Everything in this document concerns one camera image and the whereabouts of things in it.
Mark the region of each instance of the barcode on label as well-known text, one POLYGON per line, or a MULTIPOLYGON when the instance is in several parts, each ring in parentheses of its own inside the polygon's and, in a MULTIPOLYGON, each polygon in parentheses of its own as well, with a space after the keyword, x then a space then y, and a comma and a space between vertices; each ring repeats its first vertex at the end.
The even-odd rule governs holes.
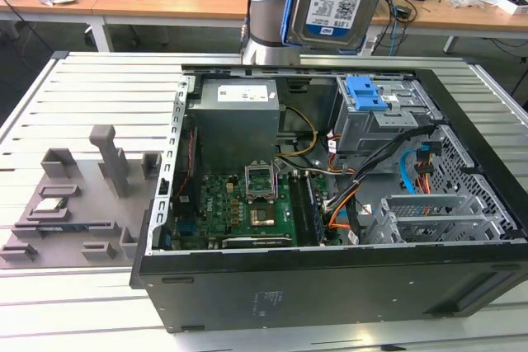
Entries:
POLYGON ((336 20, 345 20, 350 21, 354 15, 354 10, 356 10, 357 0, 341 0, 337 4, 336 15, 334 18, 336 20))

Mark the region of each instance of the green circuit board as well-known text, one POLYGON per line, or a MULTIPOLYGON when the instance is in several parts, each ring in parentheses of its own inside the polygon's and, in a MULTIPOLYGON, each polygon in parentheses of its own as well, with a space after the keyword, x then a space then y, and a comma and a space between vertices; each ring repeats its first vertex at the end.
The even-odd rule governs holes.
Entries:
MULTIPOLYGON (((271 187, 268 175, 251 177, 252 190, 268 190, 271 187)), ((327 196, 323 177, 313 178, 316 196, 322 201, 327 196)), ((201 183, 200 212, 192 235, 177 235, 178 249, 196 250, 210 248, 211 242, 228 237, 286 237, 296 245, 295 223, 291 210, 288 176, 279 175, 276 180, 276 196, 273 202, 256 199, 248 202, 246 181, 241 175, 205 175, 201 183), (257 213, 266 212, 265 219, 273 223, 258 223, 257 213)))
MULTIPOLYGON (((206 236, 267 235, 292 238, 295 244, 295 226, 290 210, 290 191, 285 177, 277 183, 278 197, 275 199, 275 223, 270 226, 252 226, 250 204, 246 199, 244 175, 208 175, 202 186, 200 220, 198 229, 206 236), (233 182, 233 191, 226 185, 233 182)), ((254 190, 264 190, 269 186, 265 177, 252 178, 254 190)))

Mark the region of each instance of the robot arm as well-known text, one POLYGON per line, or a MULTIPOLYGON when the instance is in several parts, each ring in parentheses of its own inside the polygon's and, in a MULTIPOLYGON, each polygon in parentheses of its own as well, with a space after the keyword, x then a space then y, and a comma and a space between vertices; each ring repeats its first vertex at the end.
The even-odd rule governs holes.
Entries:
POLYGON ((378 0, 251 0, 248 64, 297 64, 300 47, 357 51, 378 0))

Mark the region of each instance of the table leg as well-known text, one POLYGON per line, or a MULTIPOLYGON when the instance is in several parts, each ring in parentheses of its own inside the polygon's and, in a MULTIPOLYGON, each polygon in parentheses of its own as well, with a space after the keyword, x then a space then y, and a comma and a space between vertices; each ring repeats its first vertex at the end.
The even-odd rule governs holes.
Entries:
POLYGON ((169 37, 168 28, 166 26, 159 27, 159 39, 161 40, 162 45, 168 45, 169 37))
POLYGON ((444 53, 450 54, 453 51, 453 47, 455 47, 457 41, 459 41, 458 36, 449 36, 449 39, 444 46, 444 53))
POLYGON ((93 38, 96 41, 97 50, 99 52, 111 52, 114 51, 112 44, 112 38, 108 31, 108 25, 105 25, 102 18, 97 18, 90 23, 92 26, 93 38))
POLYGON ((7 36, 11 40, 17 40, 20 35, 18 34, 17 27, 15 26, 15 21, 2 21, 2 29, 6 32, 7 36))
POLYGON ((378 41, 378 36, 381 33, 382 27, 380 26, 370 26, 369 30, 366 32, 365 41, 363 42, 363 47, 358 55, 362 57, 370 57, 373 53, 376 42, 378 41))

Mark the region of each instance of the yellow wire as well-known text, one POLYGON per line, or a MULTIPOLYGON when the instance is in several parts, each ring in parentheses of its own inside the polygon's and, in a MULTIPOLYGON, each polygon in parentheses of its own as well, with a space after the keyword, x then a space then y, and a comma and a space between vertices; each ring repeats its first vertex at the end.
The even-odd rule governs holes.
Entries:
POLYGON ((294 111, 295 113, 297 113, 297 115, 303 119, 304 121, 306 121, 306 124, 308 124, 308 126, 310 127, 310 129, 312 130, 312 134, 313 134, 313 137, 312 137, 312 143, 305 149, 303 150, 299 150, 298 152, 288 152, 288 153, 277 153, 276 156, 277 157, 295 157, 295 156, 302 156, 303 154, 309 152, 310 150, 312 150, 314 147, 315 147, 315 144, 317 143, 317 131, 315 130, 315 127, 314 125, 312 124, 312 122, 310 120, 308 120, 308 117, 306 117, 305 115, 303 115, 298 109, 295 109, 294 107, 292 106, 287 106, 286 109, 291 109, 292 111, 294 111))

